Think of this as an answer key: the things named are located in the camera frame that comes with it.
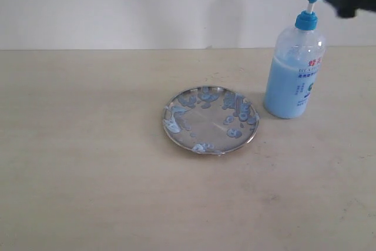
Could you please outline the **round metal plate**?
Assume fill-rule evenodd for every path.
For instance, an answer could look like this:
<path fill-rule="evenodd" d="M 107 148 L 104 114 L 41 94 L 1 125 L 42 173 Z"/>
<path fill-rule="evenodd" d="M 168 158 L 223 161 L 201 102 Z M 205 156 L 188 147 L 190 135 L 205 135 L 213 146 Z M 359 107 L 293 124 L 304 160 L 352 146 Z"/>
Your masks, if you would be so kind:
<path fill-rule="evenodd" d="M 250 143 L 259 126 L 250 99 L 221 86 L 196 86 L 171 98 L 162 125 L 172 142 L 202 155 L 224 155 Z"/>

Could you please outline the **blue pump lotion bottle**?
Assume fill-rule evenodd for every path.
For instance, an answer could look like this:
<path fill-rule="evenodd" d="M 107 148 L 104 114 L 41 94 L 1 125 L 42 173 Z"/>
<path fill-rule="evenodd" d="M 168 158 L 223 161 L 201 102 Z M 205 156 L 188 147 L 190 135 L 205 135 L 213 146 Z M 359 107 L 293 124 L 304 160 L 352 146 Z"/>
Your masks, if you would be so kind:
<path fill-rule="evenodd" d="M 325 53 L 325 38 L 317 30 L 318 17 L 308 0 L 295 24 L 283 30 L 274 48 L 264 107 L 283 119 L 301 116 L 308 104 Z"/>

